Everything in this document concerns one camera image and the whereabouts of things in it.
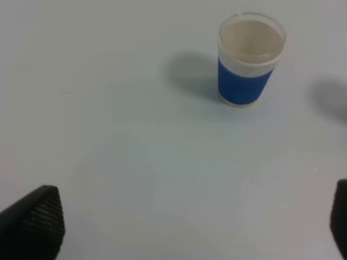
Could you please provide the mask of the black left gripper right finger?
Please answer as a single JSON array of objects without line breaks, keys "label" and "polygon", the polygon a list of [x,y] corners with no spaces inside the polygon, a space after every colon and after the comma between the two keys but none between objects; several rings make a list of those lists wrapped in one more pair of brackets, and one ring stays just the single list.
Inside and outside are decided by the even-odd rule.
[{"label": "black left gripper right finger", "polygon": [[346,179],[337,182],[333,206],[330,216],[330,229],[336,243],[336,246],[342,256],[346,260],[346,230],[347,230],[347,195],[346,195]]}]

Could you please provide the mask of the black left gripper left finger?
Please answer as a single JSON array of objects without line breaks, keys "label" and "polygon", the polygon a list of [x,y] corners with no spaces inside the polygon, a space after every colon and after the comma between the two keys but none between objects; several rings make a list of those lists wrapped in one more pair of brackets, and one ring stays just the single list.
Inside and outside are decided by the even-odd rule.
[{"label": "black left gripper left finger", "polygon": [[64,236],[56,186],[40,186],[1,212],[1,259],[56,259]]}]

